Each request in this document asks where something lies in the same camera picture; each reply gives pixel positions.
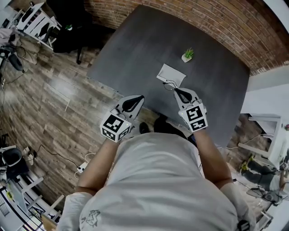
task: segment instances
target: white pot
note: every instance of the white pot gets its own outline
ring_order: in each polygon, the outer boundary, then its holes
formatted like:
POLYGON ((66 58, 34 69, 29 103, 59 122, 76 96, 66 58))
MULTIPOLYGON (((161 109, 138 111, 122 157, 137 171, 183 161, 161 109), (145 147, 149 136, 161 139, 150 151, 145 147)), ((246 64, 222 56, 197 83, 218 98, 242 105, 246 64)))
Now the white pot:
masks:
POLYGON ((182 60, 186 63, 191 60, 191 58, 187 59, 185 54, 182 55, 182 60))

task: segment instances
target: power strip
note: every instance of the power strip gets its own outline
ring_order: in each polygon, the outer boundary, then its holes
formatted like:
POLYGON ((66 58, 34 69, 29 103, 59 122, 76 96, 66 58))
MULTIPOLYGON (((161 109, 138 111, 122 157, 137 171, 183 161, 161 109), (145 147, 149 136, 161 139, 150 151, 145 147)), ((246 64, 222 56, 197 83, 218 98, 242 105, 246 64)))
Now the power strip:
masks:
POLYGON ((79 173, 82 173, 82 172, 85 170, 86 166, 87 166, 87 162, 84 162, 82 165, 80 165, 80 166, 77 168, 77 171, 78 171, 79 173))

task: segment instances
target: gray table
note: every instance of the gray table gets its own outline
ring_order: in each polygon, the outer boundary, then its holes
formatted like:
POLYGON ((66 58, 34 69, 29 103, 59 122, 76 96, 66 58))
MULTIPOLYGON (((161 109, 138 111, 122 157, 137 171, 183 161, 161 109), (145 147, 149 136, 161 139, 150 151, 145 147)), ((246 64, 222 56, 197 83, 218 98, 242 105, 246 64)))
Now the gray table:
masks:
POLYGON ((215 39, 162 11, 138 6, 116 30, 88 76, 121 95, 144 95, 144 105, 184 124, 173 91, 156 78, 163 64, 187 75, 181 87, 194 90, 207 107, 209 134, 226 146, 236 125, 249 79, 249 68, 215 39), (187 48, 195 56, 181 60, 187 48))

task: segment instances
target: small potted plant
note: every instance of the small potted plant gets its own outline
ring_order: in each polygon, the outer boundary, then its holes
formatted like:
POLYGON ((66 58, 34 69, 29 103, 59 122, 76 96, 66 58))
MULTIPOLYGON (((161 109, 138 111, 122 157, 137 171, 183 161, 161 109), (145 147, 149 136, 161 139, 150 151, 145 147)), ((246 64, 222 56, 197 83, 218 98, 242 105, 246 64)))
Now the small potted plant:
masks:
POLYGON ((194 56, 194 50, 192 48, 187 49, 186 52, 182 55, 182 60, 186 63, 192 59, 194 56))

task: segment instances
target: white t-shirt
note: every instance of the white t-shirt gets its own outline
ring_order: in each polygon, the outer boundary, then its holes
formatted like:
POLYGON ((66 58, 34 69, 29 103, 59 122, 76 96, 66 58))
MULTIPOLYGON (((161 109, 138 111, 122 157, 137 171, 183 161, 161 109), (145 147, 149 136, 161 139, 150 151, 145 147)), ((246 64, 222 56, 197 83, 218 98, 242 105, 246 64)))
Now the white t-shirt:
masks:
POLYGON ((282 199, 289 200, 289 182, 285 181, 285 186, 283 190, 280 190, 280 176, 275 175, 270 183, 270 191, 275 191, 275 193, 282 197, 282 199))
POLYGON ((234 231, 256 222, 234 184, 219 190, 198 170, 198 151, 173 134, 148 133, 119 146, 106 186, 66 197, 59 231, 234 231))

